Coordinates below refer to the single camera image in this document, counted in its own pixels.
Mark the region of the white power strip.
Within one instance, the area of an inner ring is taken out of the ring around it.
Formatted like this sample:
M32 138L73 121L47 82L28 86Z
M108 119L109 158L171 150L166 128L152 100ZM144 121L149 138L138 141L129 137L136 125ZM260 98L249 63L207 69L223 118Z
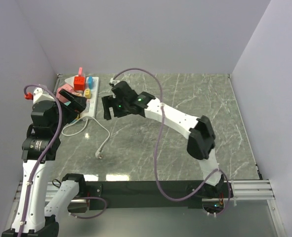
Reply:
M96 115L100 80L99 80L99 77L93 77L93 79L94 79L94 86L93 86L93 89L90 89L91 97L87 99L86 109L80 115L80 118L82 119L85 119L85 118L90 119L91 117L94 118Z

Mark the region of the small yellow plug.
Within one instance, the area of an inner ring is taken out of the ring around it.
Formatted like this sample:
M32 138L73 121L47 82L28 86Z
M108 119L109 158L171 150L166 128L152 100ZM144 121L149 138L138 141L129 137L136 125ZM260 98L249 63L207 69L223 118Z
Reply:
M86 89L84 92L85 97L89 97L91 95L90 89Z

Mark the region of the blue plug adapter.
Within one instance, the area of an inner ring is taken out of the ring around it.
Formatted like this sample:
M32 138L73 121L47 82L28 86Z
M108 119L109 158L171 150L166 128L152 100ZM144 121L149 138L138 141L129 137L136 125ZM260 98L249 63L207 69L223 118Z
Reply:
M93 89L93 86L94 86L94 79L92 76L89 76L87 78L87 85L88 85L88 88L89 89Z

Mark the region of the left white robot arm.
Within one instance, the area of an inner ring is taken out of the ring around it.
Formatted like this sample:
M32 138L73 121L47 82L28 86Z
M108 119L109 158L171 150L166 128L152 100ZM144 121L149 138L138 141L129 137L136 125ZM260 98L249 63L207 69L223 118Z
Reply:
M43 85L34 85L33 93L24 91L32 100L32 124L22 144L23 181L18 209L10 229L3 237L56 237L59 222L69 215L68 206L73 198L86 194L84 176L68 174L53 198L46 203L49 174L53 168L59 136L63 127L85 110L86 98L64 89L59 93L69 100L69 105Z

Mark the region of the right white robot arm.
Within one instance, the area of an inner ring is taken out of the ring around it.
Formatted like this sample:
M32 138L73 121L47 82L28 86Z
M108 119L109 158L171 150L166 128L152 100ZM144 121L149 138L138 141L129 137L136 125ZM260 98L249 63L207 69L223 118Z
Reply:
M215 133L209 118L183 113L147 92L137 94L126 81L112 79L109 85L113 94L102 98L105 120L139 115L161 122L162 126L168 126L187 139L188 154L199 162L204 180L190 194L180 198L169 197L157 180L160 193L174 202L187 200L199 192L203 192L204 198L218 198L222 185L229 182L216 160Z

